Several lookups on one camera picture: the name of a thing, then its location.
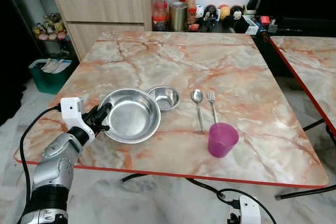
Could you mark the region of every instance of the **metal canister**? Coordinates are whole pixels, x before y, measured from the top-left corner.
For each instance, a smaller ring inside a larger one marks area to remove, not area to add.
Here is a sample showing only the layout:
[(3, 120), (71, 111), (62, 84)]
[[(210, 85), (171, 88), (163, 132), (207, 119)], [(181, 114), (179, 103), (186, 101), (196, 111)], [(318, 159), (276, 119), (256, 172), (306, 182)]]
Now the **metal canister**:
[(184, 2), (169, 4), (169, 24), (171, 31), (187, 31), (188, 6)]

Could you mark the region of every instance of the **wooden cabinet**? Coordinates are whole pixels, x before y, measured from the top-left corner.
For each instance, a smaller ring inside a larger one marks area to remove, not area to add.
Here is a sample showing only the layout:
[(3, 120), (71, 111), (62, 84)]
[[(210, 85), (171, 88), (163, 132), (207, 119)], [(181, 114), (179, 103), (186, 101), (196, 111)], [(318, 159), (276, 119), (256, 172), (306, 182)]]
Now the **wooden cabinet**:
[(145, 31), (142, 24), (67, 22), (72, 43), (79, 56), (85, 56), (103, 31)]
[(103, 31), (151, 31), (151, 0), (55, 0), (82, 60)]

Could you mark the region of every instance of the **fork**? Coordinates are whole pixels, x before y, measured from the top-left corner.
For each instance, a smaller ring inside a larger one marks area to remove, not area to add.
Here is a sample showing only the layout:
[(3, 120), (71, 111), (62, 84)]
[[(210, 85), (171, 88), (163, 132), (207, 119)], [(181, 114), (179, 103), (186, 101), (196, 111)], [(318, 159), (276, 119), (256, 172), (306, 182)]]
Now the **fork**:
[(215, 109), (215, 91), (209, 90), (208, 101), (211, 104), (212, 114), (214, 115), (215, 123), (218, 123), (218, 118), (217, 118), (216, 109)]

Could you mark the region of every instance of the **black metal leg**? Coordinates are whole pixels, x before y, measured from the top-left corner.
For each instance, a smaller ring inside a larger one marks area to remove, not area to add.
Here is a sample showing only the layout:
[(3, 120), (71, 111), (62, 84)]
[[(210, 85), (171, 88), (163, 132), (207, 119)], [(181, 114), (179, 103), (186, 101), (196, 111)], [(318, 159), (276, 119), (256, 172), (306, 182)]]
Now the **black metal leg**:
[[(330, 135), (333, 143), (336, 145), (336, 138), (335, 136), (332, 134), (331, 130), (329, 129), (328, 126), (325, 127), (325, 130), (327, 131), (327, 133)], [(283, 195), (277, 195), (275, 196), (275, 198), (277, 200), (281, 200), (281, 199), (288, 199), (288, 198), (293, 198), (293, 197), (298, 197), (298, 196), (305, 196), (305, 195), (311, 195), (311, 194), (320, 194), (320, 193), (325, 193), (325, 192), (328, 192), (328, 191), (333, 191), (333, 190), (336, 190), (336, 185), (333, 185), (333, 186), (328, 186), (328, 187), (325, 187), (325, 188), (320, 188), (320, 189), (314, 189), (314, 190), (308, 190), (308, 191), (299, 191), (297, 193), (291, 193), (291, 194), (283, 194)]]
[(308, 126), (304, 127), (303, 130), (304, 131), (307, 131), (307, 130), (310, 130), (311, 128), (314, 128), (315, 126), (321, 124), (321, 123), (324, 123), (324, 120), (323, 119), (320, 119), (312, 124), (309, 124)]
[(130, 180), (130, 179), (133, 179), (133, 178), (137, 178), (137, 177), (146, 176), (146, 175), (148, 175), (148, 174), (134, 173), (134, 174), (128, 175), (125, 178), (122, 178), (121, 182), (126, 182), (127, 180)]
[(293, 198), (293, 197), (298, 197), (298, 196), (326, 193), (328, 191), (333, 191), (333, 190), (336, 190), (336, 185), (328, 186), (328, 187), (320, 188), (320, 189), (309, 190), (309, 191), (299, 191), (297, 193), (277, 195), (275, 196), (275, 198), (277, 200), (281, 200), (281, 199), (288, 199), (288, 198)]

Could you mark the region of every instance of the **cabinet drawer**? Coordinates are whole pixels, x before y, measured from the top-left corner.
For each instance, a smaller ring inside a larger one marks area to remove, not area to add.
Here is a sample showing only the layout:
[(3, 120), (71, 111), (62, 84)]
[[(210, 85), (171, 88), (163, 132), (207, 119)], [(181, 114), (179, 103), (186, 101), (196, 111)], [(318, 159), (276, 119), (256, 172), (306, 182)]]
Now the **cabinet drawer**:
[(65, 21), (143, 23), (142, 0), (57, 0)]
[(67, 23), (71, 40), (77, 48), (79, 58), (83, 59), (103, 31), (145, 31), (144, 26), (138, 24), (87, 24)]

